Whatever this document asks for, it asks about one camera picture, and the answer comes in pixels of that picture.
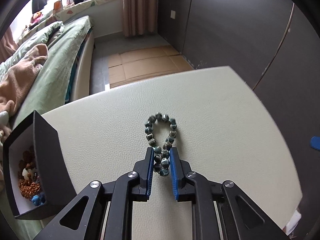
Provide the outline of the patterned window seat pad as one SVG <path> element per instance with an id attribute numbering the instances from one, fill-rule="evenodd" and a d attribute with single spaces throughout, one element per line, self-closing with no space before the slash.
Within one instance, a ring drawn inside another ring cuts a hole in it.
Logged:
<path id="1" fill-rule="evenodd" d="M 83 16 L 90 17 L 95 37 L 118 33 L 122 31 L 121 12 L 122 0 L 86 0 L 77 5 L 68 5 L 57 13 L 51 10 L 42 15 L 33 29 L 23 31 L 17 44 L 22 44 L 37 31 L 55 21 L 69 23 Z"/>

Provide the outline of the white wall socket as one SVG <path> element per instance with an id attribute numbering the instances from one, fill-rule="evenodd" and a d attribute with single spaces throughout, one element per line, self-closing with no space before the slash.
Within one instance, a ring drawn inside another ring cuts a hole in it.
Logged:
<path id="1" fill-rule="evenodd" d="M 170 18 L 175 19 L 175 17 L 176 17 L 176 11 L 172 10 L 170 12 Z"/>

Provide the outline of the colourful plush toy on sill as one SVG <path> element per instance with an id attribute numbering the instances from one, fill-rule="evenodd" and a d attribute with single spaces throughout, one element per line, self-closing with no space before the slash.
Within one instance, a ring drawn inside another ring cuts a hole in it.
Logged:
<path id="1" fill-rule="evenodd" d="M 34 13 L 31 17 L 29 29 L 33 29 L 36 25 L 38 25 L 43 19 L 43 13 L 41 11 L 38 11 Z"/>

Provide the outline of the orange item on sill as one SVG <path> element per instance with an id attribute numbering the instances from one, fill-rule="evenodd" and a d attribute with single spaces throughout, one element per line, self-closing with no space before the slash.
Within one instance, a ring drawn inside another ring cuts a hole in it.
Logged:
<path id="1" fill-rule="evenodd" d="M 63 9 L 63 5 L 61 1 L 56 1 L 54 3 L 53 13 L 56 14 Z"/>

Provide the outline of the pink fleece blanket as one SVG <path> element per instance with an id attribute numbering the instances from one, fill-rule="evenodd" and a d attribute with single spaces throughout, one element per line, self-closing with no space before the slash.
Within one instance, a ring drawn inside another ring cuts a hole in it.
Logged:
<path id="1" fill-rule="evenodd" d="M 48 48 L 41 43 L 9 68 L 1 81 L 1 112 L 16 114 L 47 59 Z"/>

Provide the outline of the bed with green sheet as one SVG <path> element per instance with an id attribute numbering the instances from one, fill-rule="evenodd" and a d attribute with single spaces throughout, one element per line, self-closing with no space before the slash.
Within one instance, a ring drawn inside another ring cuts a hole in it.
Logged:
<path id="1" fill-rule="evenodd" d="M 63 23 L 63 33 L 48 46 L 48 59 L 9 126 L 16 126 L 31 112 L 47 113 L 69 101 L 73 75 L 93 24 L 89 16 Z"/>

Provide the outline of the pink right curtain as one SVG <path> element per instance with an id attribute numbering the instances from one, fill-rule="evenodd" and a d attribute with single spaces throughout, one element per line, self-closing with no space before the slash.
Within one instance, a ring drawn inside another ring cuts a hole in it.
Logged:
<path id="1" fill-rule="evenodd" d="M 158 0 L 122 0 L 126 37 L 157 32 Z"/>

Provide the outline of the light green duvet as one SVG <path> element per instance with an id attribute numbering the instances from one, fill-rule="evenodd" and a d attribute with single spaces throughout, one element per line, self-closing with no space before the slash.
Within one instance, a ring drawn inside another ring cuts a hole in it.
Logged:
<path id="1" fill-rule="evenodd" d="M 54 42 L 64 31 L 64 24 L 62 21 L 56 21 L 47 27 L 37 31 L 29 39 L 23 42 L 17 50 L 6 61 L 1 63 L 1 80 L 8 69 L 15 65 L 18 61 L 24 58 L 25 54 L 33 48 L 33 46 L 44 43 L 49 46 Z"/>

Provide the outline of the black jewelry box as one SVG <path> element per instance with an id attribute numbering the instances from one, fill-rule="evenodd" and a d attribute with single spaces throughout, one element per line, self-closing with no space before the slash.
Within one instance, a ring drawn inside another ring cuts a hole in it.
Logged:
<path id="1" fill-rule="evenodd" d="M 33 148 L 45 202 L 35 206 L 21 195 L 18 163 Z M 7 198 L 16 219 L 41 220 L 59 213 L 75 196 L 57 130 L 37 111 L 29 114 L 3 144 L 3 172 Z"/>

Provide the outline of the brown rudraksha bead mala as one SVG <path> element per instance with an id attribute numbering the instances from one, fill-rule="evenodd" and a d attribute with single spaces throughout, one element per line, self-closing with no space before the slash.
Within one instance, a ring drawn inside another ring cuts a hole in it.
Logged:
<path id="1" fill-rule="evenodd" d="M 37 170 L 35 150 L 30 146 L 22 153 L 22 159 L 18 163 L 18 188 L 22 197 L 32 201 L 41 192 L 40 176 Z"/>

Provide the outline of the flattened cardboard sheets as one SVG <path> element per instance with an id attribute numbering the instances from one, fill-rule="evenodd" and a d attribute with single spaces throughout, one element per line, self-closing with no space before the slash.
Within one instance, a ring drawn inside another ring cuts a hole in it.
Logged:
<path id="1" fill-rule="evenodd" d="M 116 53 L 107 58 L 110 88 L 193 70 L 171 45 Z"/>

